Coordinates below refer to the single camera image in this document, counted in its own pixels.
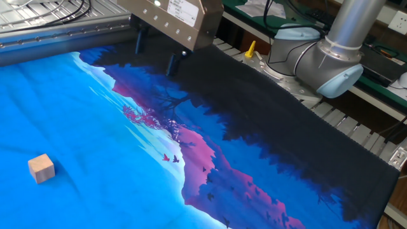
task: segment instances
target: metal wire rack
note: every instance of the metal wire rack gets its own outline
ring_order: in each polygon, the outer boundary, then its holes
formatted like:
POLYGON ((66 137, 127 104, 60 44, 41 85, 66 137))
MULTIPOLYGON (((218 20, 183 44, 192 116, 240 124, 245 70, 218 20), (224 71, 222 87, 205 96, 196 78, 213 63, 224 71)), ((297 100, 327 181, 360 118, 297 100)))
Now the metal wire rack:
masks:
MULTIPOLYGON (((12 5, 8 4, 6 0, 0 0, 0 31, 35 27, 58 20, 76 11, 82 3, 81 0, 59 0, 49 3, 32 2, 33 0, 23 5, 12 5)), ((71 18, 84 13, 88 6, 89 4, 85 2, 84 7, 71 18)), ((92 0, 90 13, 78 21, 121 14, 127 15, 128 12, 112 0, 92 0)))
POLYGON ((82 0, 0 0, 0 66, 135 38, 130 13, 116 0, 85 0, 80 8, 81 4, 82 0), (69 23, 47 24, 79 8, 64 20, 69 23))

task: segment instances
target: metal bracket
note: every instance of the metal bracket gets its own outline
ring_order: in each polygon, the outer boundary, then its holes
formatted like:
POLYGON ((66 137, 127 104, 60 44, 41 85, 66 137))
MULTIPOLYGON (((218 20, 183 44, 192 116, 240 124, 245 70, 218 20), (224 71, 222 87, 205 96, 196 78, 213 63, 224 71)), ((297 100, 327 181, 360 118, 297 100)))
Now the metal bracket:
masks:
POLYGON ((389 165, 398 170, 403 168, 407 160, 407 139, 405 139, 393 152, 392 157, 388 161, 389 165))

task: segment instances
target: white paper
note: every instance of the white paper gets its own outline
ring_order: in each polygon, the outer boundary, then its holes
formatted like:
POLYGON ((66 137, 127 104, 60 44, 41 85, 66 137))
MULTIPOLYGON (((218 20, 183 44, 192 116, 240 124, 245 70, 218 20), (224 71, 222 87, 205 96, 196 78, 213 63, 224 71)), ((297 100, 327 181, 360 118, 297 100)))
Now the white paper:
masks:
MULTIPOLYGON (((236 8, 242 10, 250 17, 263 16, 266 8, 266 0, 248 0, 246 4, 244 4, 243 6, 236 6, 236 8)), ((284 6, 275 2, 273 2, 267 15, 286 19, 284 6)))
POLYGON ((199 9, 185 0, 170 0, 167 12, 187 25, 194 27, 199 9))

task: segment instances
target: printed bird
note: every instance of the printed bird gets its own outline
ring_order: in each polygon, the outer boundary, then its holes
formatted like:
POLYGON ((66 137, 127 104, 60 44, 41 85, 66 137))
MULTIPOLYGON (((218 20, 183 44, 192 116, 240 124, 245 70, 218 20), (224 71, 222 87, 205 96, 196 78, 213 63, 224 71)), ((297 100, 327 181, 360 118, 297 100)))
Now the printed bird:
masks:
POLYGON ((223 219, 224 219, 224 224, 226 225, 226 228, 229 228, 230 221, 227 220, 224 216, 223 216, 223 219))
POLYGON ((177 159, 177 156, 174 155, 174 159, 173 159, 172 162, 174 162, 174 163, 179 163, 179 160, 177 159))
POLYGON ((215 196, 211 193, 208 193, 208 200, 212 201, 212 198, 215 198, 215 196))
POLYGON ((206 177, 206 183, 211 183, 212 180, 209 178, 209 176, 206 177))
POLYGON ((169 162, 169 161, 170 161, 170 158, 167 157, 167 155, 164 153, 164 159, 163 159, 163 160, 165 160, 166 162, 169 162))

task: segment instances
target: label sticker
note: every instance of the label sticker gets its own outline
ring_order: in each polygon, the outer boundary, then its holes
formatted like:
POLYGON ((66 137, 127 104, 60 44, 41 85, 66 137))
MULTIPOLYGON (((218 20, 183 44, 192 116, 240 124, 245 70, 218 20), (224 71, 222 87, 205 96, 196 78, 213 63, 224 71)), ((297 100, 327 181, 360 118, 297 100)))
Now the label sticker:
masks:
POLYGON ((194 27, 199 9, 185 0, 170 0, 167 11, 187 25, 194 27))

